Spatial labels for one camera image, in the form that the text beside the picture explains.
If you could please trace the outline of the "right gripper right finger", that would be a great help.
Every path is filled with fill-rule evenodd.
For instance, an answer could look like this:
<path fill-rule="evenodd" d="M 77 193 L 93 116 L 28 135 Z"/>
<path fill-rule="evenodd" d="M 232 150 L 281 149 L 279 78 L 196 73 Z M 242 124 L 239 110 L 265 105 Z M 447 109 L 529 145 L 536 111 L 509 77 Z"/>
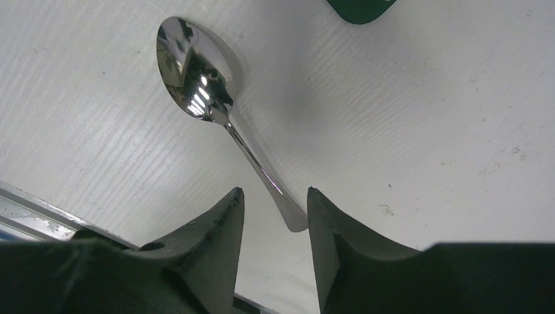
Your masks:
<path fill-rule="evenodd" d="M 553 313 L 551 243 L 401 245 L 316 188 L 308 225 L 322 313 Z"/>

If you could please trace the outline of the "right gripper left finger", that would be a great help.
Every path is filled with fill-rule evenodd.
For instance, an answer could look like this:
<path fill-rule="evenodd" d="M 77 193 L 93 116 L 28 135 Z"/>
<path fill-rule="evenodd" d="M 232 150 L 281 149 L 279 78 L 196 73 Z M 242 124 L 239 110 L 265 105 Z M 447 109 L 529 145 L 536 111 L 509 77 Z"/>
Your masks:
<path fill-rule="evenodd" d="M 1 244 L 2 313 L 231 313 L 244 194 L 140 249 L 98 238 Z"/>

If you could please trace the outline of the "silver spoon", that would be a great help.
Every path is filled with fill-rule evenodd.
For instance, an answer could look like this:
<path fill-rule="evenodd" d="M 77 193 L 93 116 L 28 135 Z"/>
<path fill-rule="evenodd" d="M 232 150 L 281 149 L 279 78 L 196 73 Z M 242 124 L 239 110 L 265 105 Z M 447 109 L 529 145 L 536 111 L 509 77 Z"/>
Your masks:
<path fill-rule="evenodd" d="M 308 229 L 305 210 L 269 167 L 259 162 L 230 120 L 240 66 L 214 32 L 172 16 L 159 26 L 156 57 L 161 79 L 177 106 L 191 117 L 222 126 L 233 138 L 271 195 L 291 232 Z"/>

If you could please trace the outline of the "dark green placemat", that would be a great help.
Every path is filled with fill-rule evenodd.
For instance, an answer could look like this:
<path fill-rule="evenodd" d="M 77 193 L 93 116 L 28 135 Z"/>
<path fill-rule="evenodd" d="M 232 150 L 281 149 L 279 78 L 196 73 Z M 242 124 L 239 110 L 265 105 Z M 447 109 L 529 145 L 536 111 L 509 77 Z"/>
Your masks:
<path fill-rule="evenodd" d="M 354 25 L 375 21 L 395 2 L 396 0 L 327 0 L 341 19 Z"/>

